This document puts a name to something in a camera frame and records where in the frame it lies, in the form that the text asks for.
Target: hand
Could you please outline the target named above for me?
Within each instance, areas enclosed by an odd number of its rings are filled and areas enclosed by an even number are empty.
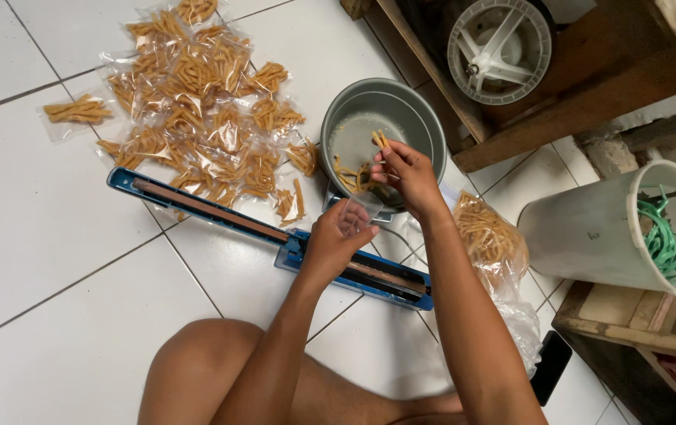
[[[389,148],[375,155],[376,163],[370,167],[370,178],[392,186],[403,195],[406,210],[421,221],[448,207],[437,187],[432,162],[406,144],[388,139]]]
[[[363,221],[361,211],[347,211],[342,214],[347,203],[348,199],[341,199],[311,227],[304,262],[298,274],[305,276],[305,285],[317,285],[320,292],[343,273],[356,251],[369,244],[379,231],[377,226],[366,227],[363,224],[356,229],[358,232],[348,231],[348,226],[341,218],[351,219],[353,222],[356,215],[359,215],[359,223]],[[344,236],[341,227],[353,236]]]

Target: white plastic bucket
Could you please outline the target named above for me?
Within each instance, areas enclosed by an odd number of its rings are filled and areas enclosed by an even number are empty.
[[[646,184],[663,185],[667,193],[676,190],[676,163],[653,161],[527,205],[518,228],[527,240],[531,266],[546,275],[676,295],[676,282],[658,271],[639,227],[637,193]],[[659,194],[657,188],[642,190]],[[676,198],[665,210],[676,232]]]

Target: blue impulse sealer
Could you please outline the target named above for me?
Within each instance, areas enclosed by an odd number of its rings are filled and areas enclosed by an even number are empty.
[[[107,185],[161,207],[178,209],[183,213],[275,244],[280,247],[275,267],[293,272],[301,268],[309,243],[310,234],[307,231],[298,229],[292,232],[284,231],[123,167],[112,170],[107,177]],[[432,292],[428,274],[363,251],[354,254],[348,267],[333,281],[333,284],[409,309],[432,310]]]

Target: washing machine part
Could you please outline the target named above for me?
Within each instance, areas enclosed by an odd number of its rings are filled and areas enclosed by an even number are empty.
[[[548,21],[526,0],[480,0],[453,25],[448,66],[477,102],[503,105],[531,92],[552,53]]]

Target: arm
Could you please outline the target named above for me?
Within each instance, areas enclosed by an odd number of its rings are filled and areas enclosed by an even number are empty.
[[[437,328],[448,369],[471,423],[547,424],[516,345],[475,275],[429,158],[395,140],[372,179],[403,194],[425,237]]]
[[[338,220],[347,202],[338,202],[312,226],[301,271],[222,401],[212,425],[285,423],[317,301],[357,249],[369,244],[378,231],[378,227],[372,226],[355,236],[344,237]]]

